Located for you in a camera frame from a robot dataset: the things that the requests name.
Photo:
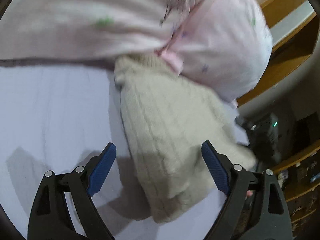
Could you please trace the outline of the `wooden shelf unit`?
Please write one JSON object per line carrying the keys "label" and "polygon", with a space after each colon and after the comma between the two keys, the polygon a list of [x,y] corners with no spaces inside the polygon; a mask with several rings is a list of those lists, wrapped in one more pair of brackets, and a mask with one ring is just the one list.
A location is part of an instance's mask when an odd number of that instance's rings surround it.
{"label": "wooden shelf unit", "polygon": [[293,237],[306,230],[319,210],[319,140],[274,166],[289,209]]}

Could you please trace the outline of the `wooden bed frame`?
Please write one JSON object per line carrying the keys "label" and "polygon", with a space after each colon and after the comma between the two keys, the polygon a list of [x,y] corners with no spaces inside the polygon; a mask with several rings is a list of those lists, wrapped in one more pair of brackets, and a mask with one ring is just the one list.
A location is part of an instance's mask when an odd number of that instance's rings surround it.
{"label": "wooden bed frame", "polygon": [[276,87],[314,52],[319,13],[308,0],[266,0],[261,3],[273,36],[271,59],[257,86],[238,98],[240,106]]}

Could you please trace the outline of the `black device with green light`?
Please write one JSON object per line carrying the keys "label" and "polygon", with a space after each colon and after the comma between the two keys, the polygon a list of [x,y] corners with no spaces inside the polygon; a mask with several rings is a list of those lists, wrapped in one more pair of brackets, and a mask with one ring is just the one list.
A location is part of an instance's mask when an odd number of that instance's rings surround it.
{"label": "black device with green light", "polygon": [[275,114],[269,113],[257,121],[238,116],[235,121],[246,131],[248,147],[260,161],[271,166],[280,163],[278,117]]}

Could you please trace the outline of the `lavender bed sheet mattress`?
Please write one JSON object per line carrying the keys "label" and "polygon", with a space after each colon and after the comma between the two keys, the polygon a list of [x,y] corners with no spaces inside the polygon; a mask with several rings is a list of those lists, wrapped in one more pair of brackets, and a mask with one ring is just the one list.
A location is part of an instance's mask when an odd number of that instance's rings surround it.
{"label": "lavender bed sheet mattress", "polygon": [[225,201],[223,193],[212,191],[173,222],[153,221],[127,148],[111,71],[1,68],[1,206],[23,236],[44,173],[85,165],[109,142],[117,158],[93,202],[115,238],[203,239]]}

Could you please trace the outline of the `pink floral pillow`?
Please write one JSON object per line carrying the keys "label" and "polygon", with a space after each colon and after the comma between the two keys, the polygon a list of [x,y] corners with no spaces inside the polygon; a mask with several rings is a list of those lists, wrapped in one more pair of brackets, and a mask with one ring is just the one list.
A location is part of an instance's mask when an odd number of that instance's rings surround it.
{"label": "pink floral pillow", "polygon": [[236,105],[261,79],[273,41],[257,0],[167,0],[182,22],[157,54],[172,69]]}
{"label": "pink floral pillow", "polygon": [[1,60],[88,61],[163,48],[202,0],[12,0]]}

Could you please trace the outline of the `right pink floral pillow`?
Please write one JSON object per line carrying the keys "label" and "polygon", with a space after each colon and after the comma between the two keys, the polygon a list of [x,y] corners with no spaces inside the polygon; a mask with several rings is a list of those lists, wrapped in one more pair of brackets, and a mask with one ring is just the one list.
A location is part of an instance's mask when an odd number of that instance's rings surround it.
{"label": "right pink floral pillow", "polygon": [[273,41],[257,0],[167,0],[182,22],[157,54],[172,69],[236,105],[261,79]]}

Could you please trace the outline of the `left pink floral pillow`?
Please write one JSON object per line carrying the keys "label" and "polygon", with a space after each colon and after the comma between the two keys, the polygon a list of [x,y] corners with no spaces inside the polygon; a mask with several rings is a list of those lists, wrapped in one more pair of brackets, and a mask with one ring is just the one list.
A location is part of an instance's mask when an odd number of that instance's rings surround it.
{"label": "left pink floral pillow", "polygon": [[163,48],[202,0],[12,0],[1,60],[88,61]]}

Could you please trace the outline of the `beige cable knit sweater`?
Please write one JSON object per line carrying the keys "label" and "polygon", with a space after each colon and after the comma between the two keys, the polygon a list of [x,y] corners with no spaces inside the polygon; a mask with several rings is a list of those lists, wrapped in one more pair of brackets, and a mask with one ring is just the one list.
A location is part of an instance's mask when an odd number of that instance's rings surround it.
{"label": "beige cable knit sweater", "polygon": [[203,142],[234,164],[256,165],[253,152],[236,142],[234,121],[219,97],[175,75],[156,55],[118,57],[114,79],[137,178],[156,223],[177,219],[215,187]]}

